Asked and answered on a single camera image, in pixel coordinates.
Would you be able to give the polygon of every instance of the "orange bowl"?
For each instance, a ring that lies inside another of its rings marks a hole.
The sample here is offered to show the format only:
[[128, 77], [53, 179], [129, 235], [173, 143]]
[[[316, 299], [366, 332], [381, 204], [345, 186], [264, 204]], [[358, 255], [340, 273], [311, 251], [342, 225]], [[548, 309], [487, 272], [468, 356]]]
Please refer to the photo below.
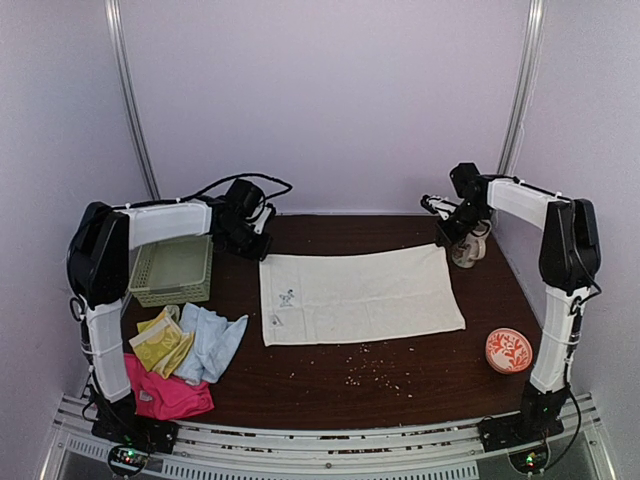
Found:
[[529, 368], [533, 361], [533, 348], [520, 332], [498, 328], [487, 337], [485, 355], [496, 372], [509, 375]]

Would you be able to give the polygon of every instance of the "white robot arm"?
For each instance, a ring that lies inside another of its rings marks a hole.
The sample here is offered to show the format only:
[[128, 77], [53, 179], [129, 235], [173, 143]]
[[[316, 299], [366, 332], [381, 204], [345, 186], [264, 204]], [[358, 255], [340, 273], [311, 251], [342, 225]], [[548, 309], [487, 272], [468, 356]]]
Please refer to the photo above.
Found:
[[584, 304], [593, 296], [591, 289], [597, 287], [594, 276], [600, 267], [600, 248], [593, 205], [529, 186], [517, 178], [480, 175], [471, 163], [454, 168], [451, 179], [463, 199], [460, 205], [436, 196], [425, 196], [421, 202], [441, 217], [436, 237], [439, 245], [456, 248], [484, 242], [472, 232], [494, 211], [515, 215], [543, 232], [539, 266], [547, 307], [538, 358], [525, 386], [521, 412], [511, 419], [509, 432], [497, 428], [499, 422], [484, 422], [485, 437], [490, 438], [485, 449], [511, 446], [518, 439], [538, 439], [541, 432], [557, 432], [562, 428], [557, 417], [568, 397]]
[[263, 260], [271, 244], [263, 229], [274, 214], [262, 190], [240, 179], [217, 198], [117, 208], [94, 202], [87, 207], [70, 245], [67, 272], [76, 295], [83, 352], [95, 374], [95, 387], [107, 401], [117, 402], [131, 391], [120, 333], [129, 252], [163, 240], [211, 235], [231, 253]]

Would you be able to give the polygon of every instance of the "brown tabletop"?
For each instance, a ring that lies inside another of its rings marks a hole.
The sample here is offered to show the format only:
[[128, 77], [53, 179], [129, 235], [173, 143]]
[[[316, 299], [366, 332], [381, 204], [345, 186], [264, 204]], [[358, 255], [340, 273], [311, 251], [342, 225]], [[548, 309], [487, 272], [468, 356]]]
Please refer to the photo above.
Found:
[[[272, 253], [350, 255], [431, 243], [435, 217], [287, 216], [268, 226]], [[249, 326], [227, 372], [211, 385], [215, 410], [191, 421], [255, 428], [345, 429], [430, 424], [517, 410], [529, 372], [505, 376], [484, 358], [498, 327], [540, 327], [493, 238], [470, 270], [449, 267], [466, 330], [367, 344], [272, 346], [262, 341], [258, 265], [231, 255], [213, 260], [211, 298], [201, 305]], [[160, 308], [133, 299], [123, 319], [135, 323]], [[390, 319], [400, 322], [401, 318]]]

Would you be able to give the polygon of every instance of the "light purple wall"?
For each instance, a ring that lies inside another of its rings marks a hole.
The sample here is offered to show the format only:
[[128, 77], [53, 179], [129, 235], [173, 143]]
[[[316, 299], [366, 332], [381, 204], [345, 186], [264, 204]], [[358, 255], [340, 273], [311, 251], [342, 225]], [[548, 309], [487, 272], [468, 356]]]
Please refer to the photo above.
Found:
[[0, 1], [0, 477], [33, 478], [86, 372], [68, 242], [86, 204], [146, 197], [101, 0]]
[[[548, 2], [539, 78], [515, 173], [593, 201], [604, 294], [589, 303], [574, 383], [591, 391], [625, 476], [640, 444], [640, 3]], [[501, 217], [500, 244], [540, 317], [540, 235]]]
[[122, 14], [163, 195], [242, 171], [285, 212], [417, 212], [449, 170], [495, 171], [527, 0], [129, 0]]

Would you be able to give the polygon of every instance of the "folded cloth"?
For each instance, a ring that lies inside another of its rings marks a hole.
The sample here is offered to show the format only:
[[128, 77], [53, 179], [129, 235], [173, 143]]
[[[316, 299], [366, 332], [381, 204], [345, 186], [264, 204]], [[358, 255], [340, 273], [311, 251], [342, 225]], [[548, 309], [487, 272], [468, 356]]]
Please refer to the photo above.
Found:
[[260, 263], [265, 345], [360, 343], [464, 330], [444, 248]]
[[177, 420], [213, 409], [209, 385], [187, 385], [179, 378], [164, 380], [147, 372], [135, 355], [126, 353], [124, 362], [136, 395], [136, 413], [157, 420]]
[[180, 327], [195, 332], [193, 348], [173, 372], [190, 385], [201, 381], [217, 383], [240, 346], [247, 329], [247, 315], [229, 322], [216, 312], [187, 303], [182, 310]]
[[194, 341], [193, 333], [183, 333], [176, 324], [179, 315], [177, 306], [167, 305], [154, 320], [138, 323], [139, 334], [129, 340], [147, 372], [165, 379], [182, 363]]

